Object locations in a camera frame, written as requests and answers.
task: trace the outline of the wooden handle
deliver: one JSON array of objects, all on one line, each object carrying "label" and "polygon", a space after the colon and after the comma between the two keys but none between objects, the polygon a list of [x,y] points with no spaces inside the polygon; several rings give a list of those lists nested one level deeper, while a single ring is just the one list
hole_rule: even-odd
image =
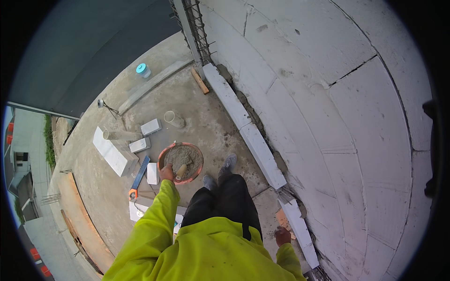
[{"label": "wooden handle", "polygon": [[176,180],[181,180],[181,178],[185,175],[186,170],[188,169],[188,166],[186,164],[181,165],[181,167],[178,169],[178,172],[176,172]]}]

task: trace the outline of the blue lid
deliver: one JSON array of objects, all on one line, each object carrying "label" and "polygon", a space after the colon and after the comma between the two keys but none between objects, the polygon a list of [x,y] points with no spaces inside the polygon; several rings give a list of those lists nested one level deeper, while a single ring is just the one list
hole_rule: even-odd
[{"label": "blue lid", "polygon": [[138,67],[136,68],[136,72],[137,73],[142,73],[145,70],[145,63],[141,63],[140,65],[138,65]]}]

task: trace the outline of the right hand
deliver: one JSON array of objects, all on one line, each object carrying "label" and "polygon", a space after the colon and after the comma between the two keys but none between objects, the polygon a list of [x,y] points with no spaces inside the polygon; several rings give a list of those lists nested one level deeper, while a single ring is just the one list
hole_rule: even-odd
[{"label": "right hand", "polygon": [[161,169],[161,171],[159,171],[159,178],[161,179],[161,181],[168,179],[171,182],[173,182],[174,175],[173,175],[173,170],[172,170],[172,163],[165,165]]},{"label": "right hand", "polygon": [[277,227],[277,231],[275,231],[275,240],[277,241],[278,247],[285,243],[291,243],[291,233],[284,227]]}]

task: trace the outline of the grass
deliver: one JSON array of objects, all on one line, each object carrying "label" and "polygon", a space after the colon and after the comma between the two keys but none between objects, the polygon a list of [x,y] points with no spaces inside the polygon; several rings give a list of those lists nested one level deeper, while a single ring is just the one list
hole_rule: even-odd
[{"label": "grass", "polygon": [[19,198],[16,198],[14,200],[14,209],[16,210],[16,214],[19,217],[20,224],[24,224],[25,218],[23,217],[23,214],[22,214],[22,208],[20,207]]},{"label": "grass", "polygon": [[50,115],[45,116],[44,126],[44,138],[45,138],[45,159],[53,169],[56,165],[55,151],[53,150],[53,132],[52,132],[52,119]]}]

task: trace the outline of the gray sneaker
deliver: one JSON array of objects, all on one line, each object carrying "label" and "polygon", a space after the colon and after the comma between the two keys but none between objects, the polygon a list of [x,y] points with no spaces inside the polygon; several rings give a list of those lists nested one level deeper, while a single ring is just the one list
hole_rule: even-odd
[{"label": "gray sneaker", "polygon": [[206,174],[203,176],[203,186],[207,189],[211,190],[212,188],[217,187],[216,181],[212,178],[212,176]]},{"label": "gray sneaker", "polygon": [[219,170],[218,177],[220,177],[221,175],[223,175],[224,173],[227,173],[227,172],[232,173],[234,167],[236,166],[237,161],[238,161],[238,156],[236,155],[236,153],[229,154],[226,157],[225,162],[222,165],[222,168]]}]

